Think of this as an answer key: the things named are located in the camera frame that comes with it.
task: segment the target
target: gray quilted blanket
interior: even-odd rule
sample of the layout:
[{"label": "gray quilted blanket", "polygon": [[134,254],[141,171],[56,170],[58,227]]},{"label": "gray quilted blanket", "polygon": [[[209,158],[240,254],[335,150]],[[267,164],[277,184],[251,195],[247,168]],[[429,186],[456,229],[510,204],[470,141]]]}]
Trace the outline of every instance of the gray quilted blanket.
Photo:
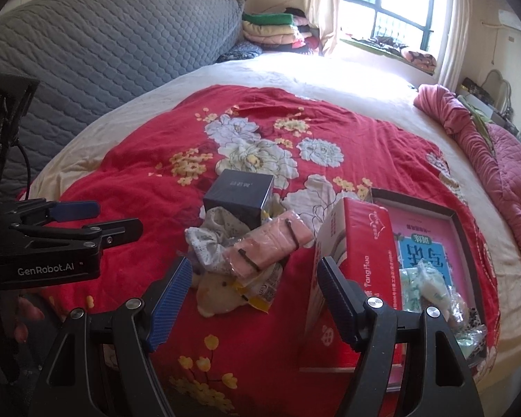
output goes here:
[{"label": "gray quilted blanket", "polygon": [[[19,139],[33,178],[83,128],[237,41],[244,0],[34,0],[0,17],[0,73],[41,80]],[[25,184],[12,149],[0,200]]]}]

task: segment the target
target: white bed sheet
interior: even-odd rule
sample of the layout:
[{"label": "white bed sheet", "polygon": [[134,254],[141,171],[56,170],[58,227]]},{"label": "white bed sheet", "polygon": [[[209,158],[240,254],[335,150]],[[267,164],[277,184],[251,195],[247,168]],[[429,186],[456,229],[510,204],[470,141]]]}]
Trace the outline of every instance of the white bed sheet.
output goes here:
[{"label": "white bed sheet", "polygon": [[392,122],[439,146],[485,235],[498,280],[498,355],[493,370],[479,383],[479,390],[506,379],[521,366],[521,254],[511,230],[459,146],[440,125],[413,106],[415,91],[395,75],[351,62],[292,53],[201,68],[134,99],[83,130],[36,178],[31,197],[57,200],[77,179],[97,169],[106,153],[139,126],[215,84],[275,87],[300,97],[325,100]]}]

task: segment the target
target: black cable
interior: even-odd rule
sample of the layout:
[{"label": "black cable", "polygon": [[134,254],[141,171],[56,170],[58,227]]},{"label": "black cable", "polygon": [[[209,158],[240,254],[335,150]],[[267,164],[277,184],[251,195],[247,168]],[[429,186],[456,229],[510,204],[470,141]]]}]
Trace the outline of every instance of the black cable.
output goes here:
[{"label": "black cable", "polygon": [[27,201],[29,199],[29,192],[31,191],[31,165],[29,164],[29,157],[27,156],[25,149],[19,143],[19,141],[15,145],[19,148],[21,155],[23,155],[23,159],[25,160],[25,167],[27,168],[27,187],[25,189],[25,200]]}]

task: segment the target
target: white curtain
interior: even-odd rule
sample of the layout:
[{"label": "white curtain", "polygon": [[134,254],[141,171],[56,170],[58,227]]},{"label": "white curtain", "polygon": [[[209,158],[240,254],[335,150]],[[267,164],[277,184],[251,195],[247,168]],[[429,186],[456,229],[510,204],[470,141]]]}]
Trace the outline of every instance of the white curtain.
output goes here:
[{"label": "white curtain", "polygon": [[305,0],[307,19],[321,32],[324,55],[331,54],[339,40],[339,5],[342,0]]},{"label": "white curtain", "polygon": [[473,0],[452,0],[452,19],[438,83],[455,92],[467,51]]}]

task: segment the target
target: pink package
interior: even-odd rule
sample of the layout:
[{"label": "pink package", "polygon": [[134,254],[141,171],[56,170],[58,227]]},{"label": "pink package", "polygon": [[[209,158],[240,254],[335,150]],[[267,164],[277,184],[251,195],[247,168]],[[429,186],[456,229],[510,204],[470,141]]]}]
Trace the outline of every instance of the pink package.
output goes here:
[{"label": "pink package", "polygon": [[301,218],[287,211],[249,232],[229,247],[224,258],[235,274],[247,278],[265,270],[314,239],[313,232]]}]

